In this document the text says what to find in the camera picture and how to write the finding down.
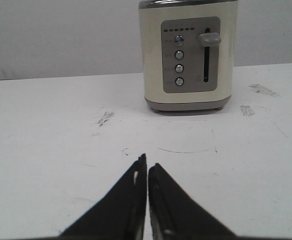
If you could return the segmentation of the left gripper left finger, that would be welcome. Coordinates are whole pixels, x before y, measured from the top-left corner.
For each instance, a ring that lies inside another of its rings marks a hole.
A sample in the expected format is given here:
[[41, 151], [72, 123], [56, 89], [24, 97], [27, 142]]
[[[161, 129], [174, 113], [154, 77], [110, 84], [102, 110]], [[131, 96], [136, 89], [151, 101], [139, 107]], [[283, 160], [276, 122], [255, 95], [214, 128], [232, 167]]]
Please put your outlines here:
[[143, 237], [147, 205], [147, 158], [138, 157], [108, 193], [60, 237]]

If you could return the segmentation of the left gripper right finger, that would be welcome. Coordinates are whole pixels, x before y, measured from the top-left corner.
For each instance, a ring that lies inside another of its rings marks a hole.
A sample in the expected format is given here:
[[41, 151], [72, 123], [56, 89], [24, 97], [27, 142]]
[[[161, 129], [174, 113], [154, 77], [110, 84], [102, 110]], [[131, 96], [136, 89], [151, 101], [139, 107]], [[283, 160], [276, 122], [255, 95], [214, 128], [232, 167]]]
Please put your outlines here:
[[235, 237], [236, 234], [197, 204], [156, 163], [148, 172], [153, 237]]

